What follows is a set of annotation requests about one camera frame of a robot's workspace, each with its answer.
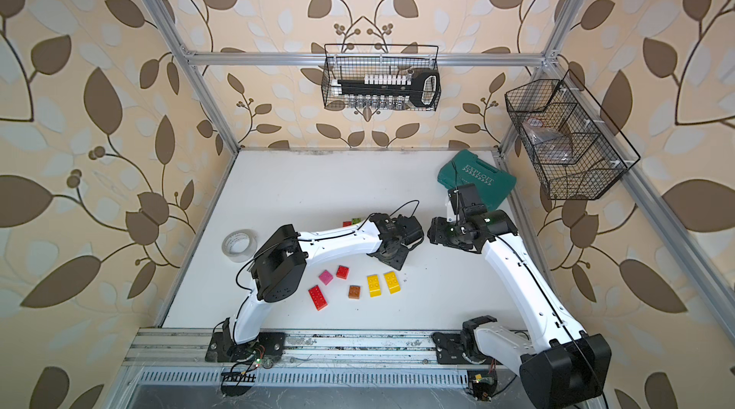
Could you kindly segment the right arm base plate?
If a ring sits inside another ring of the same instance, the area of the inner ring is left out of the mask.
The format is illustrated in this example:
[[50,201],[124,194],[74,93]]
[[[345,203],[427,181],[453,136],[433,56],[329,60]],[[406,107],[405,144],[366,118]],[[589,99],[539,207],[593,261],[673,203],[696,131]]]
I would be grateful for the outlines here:
[[433,332],[431,334],[434,349],[436,350],[436,361],[440,365],[470,365],[465,349],[461,343],[460,334],[447,334],[447,332]]

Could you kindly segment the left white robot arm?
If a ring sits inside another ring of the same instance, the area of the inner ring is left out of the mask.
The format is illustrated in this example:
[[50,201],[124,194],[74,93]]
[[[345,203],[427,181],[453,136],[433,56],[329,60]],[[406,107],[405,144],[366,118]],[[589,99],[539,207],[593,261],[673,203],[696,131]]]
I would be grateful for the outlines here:
[[272,306],[298,290],[311,263],[363,254],[400,270],[423,240],[424,231],[415,216],[373,213],[356,225],[316,232],[283,225],[244,268],[251,275],[249,295],[237,313],[225,320],[223,332],[235,346],[254,341]]

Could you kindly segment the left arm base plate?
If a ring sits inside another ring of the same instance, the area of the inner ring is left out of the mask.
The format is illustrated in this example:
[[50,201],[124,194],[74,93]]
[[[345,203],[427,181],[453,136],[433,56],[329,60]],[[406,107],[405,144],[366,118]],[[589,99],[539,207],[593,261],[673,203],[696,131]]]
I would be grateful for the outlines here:
[[225,332],[215,332],[206,348],[205,361],[226,363],[267,358],[278,362],[284,352],[285,338],[284,332],[261,332],[255,340],[235,345]]

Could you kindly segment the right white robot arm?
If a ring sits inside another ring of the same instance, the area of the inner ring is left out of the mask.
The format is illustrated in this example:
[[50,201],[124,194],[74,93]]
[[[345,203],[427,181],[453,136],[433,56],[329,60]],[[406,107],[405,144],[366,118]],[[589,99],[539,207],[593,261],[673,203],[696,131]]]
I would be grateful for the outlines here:
[[460,357],[505,365],[537,408],[566,408],[604,395],[610,345],[601,334],[588,334],[563,306],[503,210],[488,210],[475,185],[457,186],[448,193],[446,217],[434,218],[427,236],[431,244],[482,256],[526,326],[520,336],[490,315],[466,320]]

